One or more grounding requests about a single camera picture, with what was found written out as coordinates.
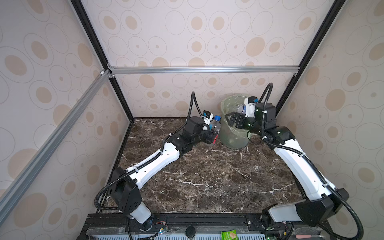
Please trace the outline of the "crushed blue cap bottle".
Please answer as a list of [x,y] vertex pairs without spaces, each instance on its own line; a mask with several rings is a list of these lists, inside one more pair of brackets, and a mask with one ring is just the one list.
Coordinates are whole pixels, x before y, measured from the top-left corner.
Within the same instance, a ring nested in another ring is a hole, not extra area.
[[219,136],[220,129],[221,129],[220,121],[221,121],[221,117],[218,115],[215,115],[214,119],[210,122],[210,128],[213,131],[212,145],[216,143],[217,138]]

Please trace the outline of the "blue cap round-label bottle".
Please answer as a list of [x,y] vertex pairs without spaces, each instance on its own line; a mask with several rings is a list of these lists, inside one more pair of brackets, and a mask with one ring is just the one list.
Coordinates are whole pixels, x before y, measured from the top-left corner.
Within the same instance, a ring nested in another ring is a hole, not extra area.
[[246,113],[246,106],[243,104],[239,104],[237,107],[237,113],[245,114]]

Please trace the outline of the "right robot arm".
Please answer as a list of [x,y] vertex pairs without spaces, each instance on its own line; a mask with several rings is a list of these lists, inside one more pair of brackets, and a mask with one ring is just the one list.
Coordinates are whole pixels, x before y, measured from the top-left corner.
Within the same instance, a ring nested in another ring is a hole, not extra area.
[[357,226],[354,240],[361,240],[364,227],[357,213],[348,204],[348,192],[338,189],[314,165],[301,148],[294,134],[284,126],[276,125],[276,108],[269,103],[273,84],[269,83],[260,98],[245,99],[245,110],[225,115],[230,127],[258,135],[289,167],[304,193],[304,199],[296,203],[275,205],[267,209],[268,220],[302,222],[310,227],[320,227],[330,236],[344,240],[323,223],[342,207],[350,213]]

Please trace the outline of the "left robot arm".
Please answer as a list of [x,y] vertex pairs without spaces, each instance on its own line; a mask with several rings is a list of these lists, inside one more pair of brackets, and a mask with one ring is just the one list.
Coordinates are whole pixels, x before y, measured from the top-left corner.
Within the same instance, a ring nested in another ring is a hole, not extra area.
[[212,114],[198,111],[191,116],[192,108],[198,107],[195,93],[191,94],[185,123],[162,141],[161,147],[140,163],[126,170],[117,168],[111,182],[96,195],[94,205],[98,210],[121,211],[146,228],[153,222],[153,214],[143,202],[140,190],[154,175],[170,163],[192,150],[199,143],[210,145],[215,140],[210,127]]

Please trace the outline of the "green lined mesh waste bin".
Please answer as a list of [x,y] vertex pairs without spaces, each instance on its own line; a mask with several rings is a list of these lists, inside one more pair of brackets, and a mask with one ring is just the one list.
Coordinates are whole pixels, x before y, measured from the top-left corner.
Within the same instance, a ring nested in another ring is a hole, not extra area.
[[241,149],[249,143],[249,137],[247,136],[248,130],[237,129],[235,126],[229,126],[225,115],[237,112],[239,104],[245,105],[244,101],[248,96],[244,95],[233,95],[225,98],[220,103],[222,120],[221,130],[219,137],[221,142],[230,149]]

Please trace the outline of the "black round knob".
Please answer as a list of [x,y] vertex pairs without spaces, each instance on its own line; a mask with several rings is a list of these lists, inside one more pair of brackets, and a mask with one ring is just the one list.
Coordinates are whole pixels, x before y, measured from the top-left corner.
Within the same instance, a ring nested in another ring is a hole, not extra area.
[[188,239],[193,239],[196,236],[196,229],[193,226],[188,226],[185,230],[185,236]]

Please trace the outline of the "green snack packet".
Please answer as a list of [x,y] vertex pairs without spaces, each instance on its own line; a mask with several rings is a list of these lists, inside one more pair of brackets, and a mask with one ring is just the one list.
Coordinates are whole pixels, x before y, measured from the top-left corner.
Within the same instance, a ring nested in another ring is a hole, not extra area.
[[236,230],[221,232],[222,240],[239,240]]

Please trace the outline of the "horizontal aluminium rail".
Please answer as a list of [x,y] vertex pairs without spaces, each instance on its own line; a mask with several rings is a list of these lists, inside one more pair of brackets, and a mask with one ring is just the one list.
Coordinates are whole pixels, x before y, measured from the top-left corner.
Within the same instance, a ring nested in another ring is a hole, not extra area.
[[297,73],[299,66],[111,67],[112,74]]

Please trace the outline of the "pink handled tool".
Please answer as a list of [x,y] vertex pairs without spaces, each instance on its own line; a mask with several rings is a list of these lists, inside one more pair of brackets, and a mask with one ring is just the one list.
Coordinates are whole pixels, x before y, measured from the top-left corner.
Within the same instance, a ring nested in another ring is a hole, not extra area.
[[312,235],[295,235],[295,238],[298,240],[310,239],[312,237]]

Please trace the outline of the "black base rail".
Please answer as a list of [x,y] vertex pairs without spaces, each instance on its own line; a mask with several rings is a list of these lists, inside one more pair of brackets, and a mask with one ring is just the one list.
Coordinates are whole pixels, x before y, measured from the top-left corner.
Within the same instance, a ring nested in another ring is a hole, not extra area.
[[[196,229],[196,236],[188,239],[188,226]],[[136,240],[154,236],[160,239],[197,240],[203,234],[210,239],[220,239],[221,232],[236,230],[239,239],[250,240],[260,234],[264,240],[298,240],[295,235],[312,235],[309,240],[332,239],[319,227],[310,227],[303,222],[284,221],[277,223],[266,213],[155,213],[153,222],[146,228],[133,218],[123,214],[90,214],[77,237],[79,240],[97,240],[107,236],[116,239]]]

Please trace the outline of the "left diagonal aluminium rail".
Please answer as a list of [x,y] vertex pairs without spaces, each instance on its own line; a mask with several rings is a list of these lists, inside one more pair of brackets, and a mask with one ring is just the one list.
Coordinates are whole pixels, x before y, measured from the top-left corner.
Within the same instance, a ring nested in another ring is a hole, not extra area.
[[72,129],[76,121],[79,119],[86,107],[99,91],[100,87],[109,79],[111,73],[111,70],[104,70],[103,74],[100,74],[95,79],[95,81],[90,85],[90,87],[79,99],[79,101],[62,120],[59,126],[53,131],[50,137],[37,151],[32,160],[13,181],[10,188],[5,192],[5,195],[1,199],[1,224],[3,224],[8,218],[22,196],[34,182],[55,150],[59,147],[60,143]]

